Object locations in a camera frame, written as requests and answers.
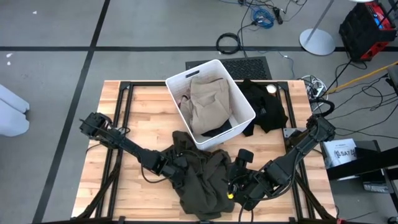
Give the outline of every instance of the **wooden table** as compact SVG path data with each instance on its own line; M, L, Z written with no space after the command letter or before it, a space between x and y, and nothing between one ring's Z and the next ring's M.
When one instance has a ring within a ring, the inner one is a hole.
M98 112L110 118L114 116L120 82L105 81L102 89ZM289 81L289 90L297 127L304 128L307 118L312 114L304 82ZM123 104L126 103L126 98L124 96L121 118L124 116ZM288 116L286 103L284 100L283 102L285 112ZM134 87L128 127L131 129L131 132L127 135L129 139L141 147L156 150L166 149L173 143L173 131L186 131L165 86ZM253 136L244 137L243 134L240 134L220 145L220 148L228 151L232 160L234 160L241 148L252 151L254 153L254 161L248 165L248 168L259 169L267 161L285 154L284 140L281 132L282 130L278 129L266 134L260 127L256 126ZM90 141L89 147L97 143L96 141ZM73 217L84 211L85 207L91 202L100 188L106 152L107 149L105 147L98 146L92 148L87 153L73 208ZM311 191L331 215L336 215L335 204L322 155L312 151L304 161ZM150 180L162 178L157 177L147 170L145 172L146 177ZM103 216L106 216L106 211L108 210L109 192L110 188L105 198ZM304 217L308 217L303 193L301 190L299 192ZM233 213L223 213L222 217L216 221L237 222L240 209L241 206L236 204ZM159 184L147 183L142 178L137 159L127 152L124 152L123 155L114 219L117 220L121 215L125 216L126 220L197 220L196 216L187 215L183 212L179 204L178 195L172 189L169 181ZM291 191L279 198L260 202L254 209L255 222L287 222L289 217L295 216L296 212ZM249 220L250 212L245 211L242 221Z

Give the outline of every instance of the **white laundry basket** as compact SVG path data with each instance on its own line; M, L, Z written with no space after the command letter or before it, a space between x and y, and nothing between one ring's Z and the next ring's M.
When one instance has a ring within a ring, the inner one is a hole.
M256 117L256 113L219 60L212 60L166 79L166 85L172 95L175 106L178 108L177 101L181 100L182 95L189 92L188 89L190 88L193 76L200 77L209 82L217 78L227 79L229 85L229 104L232 109L232 115L229 118L232 128L212 138L202 136L201 134L193 134L189 125L185 122L181 111L178 109L181 119L185 123L197 148L205 150L241 134Z

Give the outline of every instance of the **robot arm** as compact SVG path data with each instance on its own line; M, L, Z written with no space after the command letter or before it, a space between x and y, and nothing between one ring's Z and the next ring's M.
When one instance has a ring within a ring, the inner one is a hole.
M287 140L290 151L269 161L260 170L246 168L246 164L253 160L253 153L240 149L229 170L229 198L250 211L261 200L276 198L286 193L295 178L298 162L318 143L330 141L335 136L335 127L324 117L313 115L307 121L305 131L296 131Z
M101 113L91 113L81 124L80 131L108 148L123 149L137 157L144 168L156 175L165 176L173 183L174 188L183 185L184 168L188 166L185 158L179 157L171 161L159 151L141 148L126 138L119 129L114 128L109 117Z

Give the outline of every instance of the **clothing pile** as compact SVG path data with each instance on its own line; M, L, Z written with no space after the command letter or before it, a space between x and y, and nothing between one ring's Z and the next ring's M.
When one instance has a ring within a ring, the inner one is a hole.
M172 161L185 157L188 169L183 187L175 189L186 214L195 214L200 220L221 217L221 212L232 212L234 202L227 197L227 166L231 163L222 149L207 152L197 149L188 133L173 132L173 146L163 153Z
M189 93L179 103L185 122L195 134L214 137L231 129L229 86L225 78L204 81L193 77Z
M253 135L255 124L258 124L266 133L285 126L288 117L285 115L282 103L275 96L268 93L264 85L245 79L240 84L239 89L252 106L254 112L256 112L256 117L243 131L245 136Z

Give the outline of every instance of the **gray floor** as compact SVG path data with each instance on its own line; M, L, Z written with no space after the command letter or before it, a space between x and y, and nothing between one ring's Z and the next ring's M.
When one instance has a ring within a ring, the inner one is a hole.
M285 7L287 0L274 1ZM11 1L0 0L0 46L89 46L104 1ZM299 46L301 31L313 26L327 1L308 0L291 22L268 30L245 30L244 43L251 46ZM338 26L354 3L336 0L327 14L322 29L342 46ZM297 6L289 6L287 18ZM111 0L98 46L213 46L224 32L236 32L245 8L218 0ZM344 52L317 57L306 52L277 52L265 55L272 77L278 80L315 75L329 84L337 65L348 58ZM0 83L26 99L30 105L30 129L15 137L0 137L0 223L30 223L44 187L50 165L76 89L87 52L0 52ZM104 80L160 80L185 69L189 60L242 57L220 55L218 52L95 52L83 87L81 98L68 135L57 178L44 215L44 221L70 218L88 139L78 130L78 118L95 111ZM397 52L381 52L368 63L366 71L349 67L340 83L360 77L396 61ZM387 83L376 85L383 93L391 93ZM337 105L359 88L331 95ZM375 105L379 98L358 95L331 116L348 113L356 108ZM333 120L341 128L359 129L383 120L395 105L376 111L362 110L345 118ZM370 134L396 136L397 116L366 131ZM355 140L379 141L382 149L397 146L398 141L352 134ZM333 195L343 218L364 213L358 222L385 223L396 214L389 195L365 192L358 180L331 182Z

